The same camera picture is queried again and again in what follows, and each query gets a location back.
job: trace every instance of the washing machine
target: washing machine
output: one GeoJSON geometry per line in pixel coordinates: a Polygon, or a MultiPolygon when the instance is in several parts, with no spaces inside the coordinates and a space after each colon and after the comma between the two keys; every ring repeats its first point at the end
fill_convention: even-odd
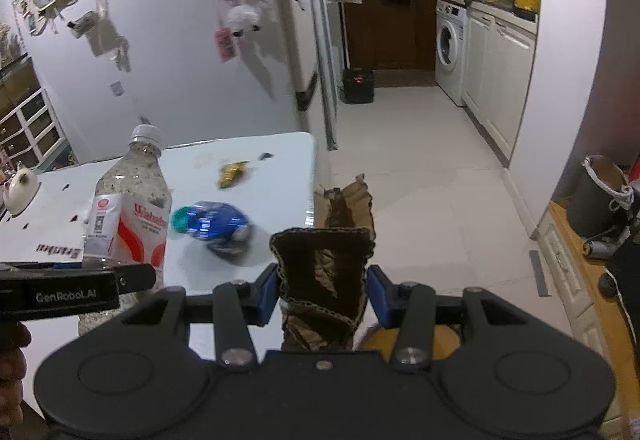
{"type": "Polygon", "coordinates": [[[436,82],[456,105],[465,105],[465,7],[446,1],[436,4],[436,82]]]}

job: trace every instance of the refrigerator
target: refrigerator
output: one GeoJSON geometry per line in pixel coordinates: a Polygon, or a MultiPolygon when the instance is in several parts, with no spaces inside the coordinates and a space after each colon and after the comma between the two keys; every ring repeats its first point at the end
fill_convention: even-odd
{"type": "Polygon", "coordinates": [[[140,121],[166,147],[300,129],[325,161],[336,145],[325,0],[78,0],[41,35],[20,16],[10,23],[80,163],[122,155],[140,121]],[[223,62],[216,35],[239,4],[260,12],[260,30],[234,40],[223,62]],[[91,10],[102,20],[76,39],[66,22],[91,10]]]}

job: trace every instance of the bottle label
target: bottle label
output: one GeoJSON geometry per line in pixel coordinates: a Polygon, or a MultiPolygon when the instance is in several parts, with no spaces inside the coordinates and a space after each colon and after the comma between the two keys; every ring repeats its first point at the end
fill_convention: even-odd
{"type": "Polygon", "coordinates": [[[162,269],[169,211],[129,194],[94,198],[84,256],[149,263],[162,269]]]}

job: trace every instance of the black box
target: black box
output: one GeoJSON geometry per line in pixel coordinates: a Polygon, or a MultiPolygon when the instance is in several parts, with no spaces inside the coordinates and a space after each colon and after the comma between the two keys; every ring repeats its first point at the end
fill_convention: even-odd
{"type": "Polygon", "coordinates": [[[344,101],[347,104],[369,104],[373,102],[374,78],[372,70],[353,68],[342,74],[344,101]]]}

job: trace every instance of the white ceramic teapot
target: white ceramic teapot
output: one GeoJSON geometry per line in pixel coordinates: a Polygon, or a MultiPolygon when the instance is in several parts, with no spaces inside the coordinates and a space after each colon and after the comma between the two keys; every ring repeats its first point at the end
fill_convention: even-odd
{"type": "Polygon", "coordinates": [[[23,163],[18,163],[18,171],[11,181],[4,184],[2,200],[4,206],[12,216],[17,216],[24,211],[35,197],[40,187],[40,182],[31,169],[23,163]]]}

